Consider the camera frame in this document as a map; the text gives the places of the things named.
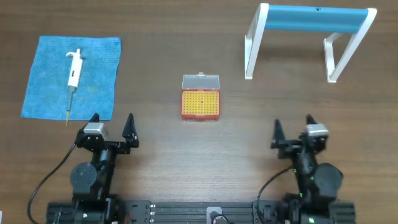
blue towel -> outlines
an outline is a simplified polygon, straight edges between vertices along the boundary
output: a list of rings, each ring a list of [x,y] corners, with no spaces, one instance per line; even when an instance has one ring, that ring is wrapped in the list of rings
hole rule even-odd
[[[56,36],[40,37],[21,117],[66,119],[72,64],[72,57],[66,54],[76,52],[77,48],[81,49],[83,66],[72,98],[70,120],[88,120],[94,113],[101,120],[112,118],[120,39]]]

wooden table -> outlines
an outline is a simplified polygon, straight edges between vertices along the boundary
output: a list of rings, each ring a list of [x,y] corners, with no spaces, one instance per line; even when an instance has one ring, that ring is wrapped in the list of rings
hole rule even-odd
[[[269,149],[274,119],[296,138],[311,113],[330,130],[319,162],[345,175],[340,198],[356,204],[358,223],[394,223],[398,211],[398,1],[271,1],[375,7],[376,20],[336,84],[327,84],[327,34],[267,31],[254,80],[244,80],[244,35],[257,1],[28,1],[0,3],[0,210],[3,223],[28,223],[27,201],[62,159],[85,122],[20,117],[40,35],[120,37],[111,139],[129,113],[141,145],[117,158],[111,191],[153,202],[251,202],[290,161]],[[346,42],[335,44],[340,56]],[[183,74],[219,74],[221,119],[180,118]],[[69,201],[69,174],[91,153],[75,149],[32,206],[44,223],[49,201]],[[292,173],[263,198],[297,192]]]

pipette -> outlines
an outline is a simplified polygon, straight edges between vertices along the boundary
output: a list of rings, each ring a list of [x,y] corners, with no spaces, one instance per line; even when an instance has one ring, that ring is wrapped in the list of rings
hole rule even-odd
[[[72,95],[77,89],[79,84],[80,72],[81,72],[81,65],[83,64],[83,60],[80,57],[80,49],[77,49],[76,52],[69,52],[67,53],[67,57],[72,56],[72,65],[70,67],[69,73],[69,81],[68,81],[68,88],[69,88],[69,102],[68,102],[68,109],[67,109],[67,126],[68,120],[70,115],[70,107],[72,105]]]

blue bar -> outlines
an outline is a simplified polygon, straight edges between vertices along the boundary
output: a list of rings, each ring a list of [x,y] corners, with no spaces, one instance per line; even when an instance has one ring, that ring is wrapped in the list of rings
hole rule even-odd
[[[302,30],[355,34],[367,9],[269,5],[266,30]]]

black cable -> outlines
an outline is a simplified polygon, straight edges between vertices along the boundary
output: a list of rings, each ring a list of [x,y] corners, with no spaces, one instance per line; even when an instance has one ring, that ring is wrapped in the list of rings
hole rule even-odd
[[[282,170],[282,171],[279,171],[277,174],[273,175],[273,176],[261,187],[261,189],[260,189],[260,191],[259,191],[259,195],[257,196],[257,214],[258,214],[258,217],[260,218],[260,221],[261,221],[262,224],[266,224],[265,221],[264,221],[264,219],[263,219],[263,216],[264,216],[264,215],[263,215],[262,212],[260,211],[260,197],[261,197],[262,192],[264,191],[264,189],[265,189],[273,180],[275,180],[275,179],[276,179],[278,176],[280,176],[281,174],[286,173],[286,172],[289,171],[291,168],[293,168],[293,166],[289,166],[288,168],[286,168],[286,169],[284,169],[284,170]]]
[[[58,164],[58,166],[56,168],[54,168],[54,170],[52,170],[49,174],[47,174],[47,176],[44,177],[44,179],[38,184],[38,186],[36,187],[36,189],[33,191],[32,196],[30,196],[30,199],[27,203],[27,216],[29,217],[29,220],[33,223],[33,224],[38,224],[32,217],[32,214],[30,212],[30,207],[32,205],[33,202],[33,198],[36,196],[37,191],[39,190],[39,188],[44,184],[44,182],[53,174],[55,173],[55,171],[57,171],[62,164],[68,159],[69,155],[72,153],[72,151],[74,150],[74,148],[76,147],[76,144],[73,144],[72,147],[69,149],[67,155],[62,159],[62,161]]]

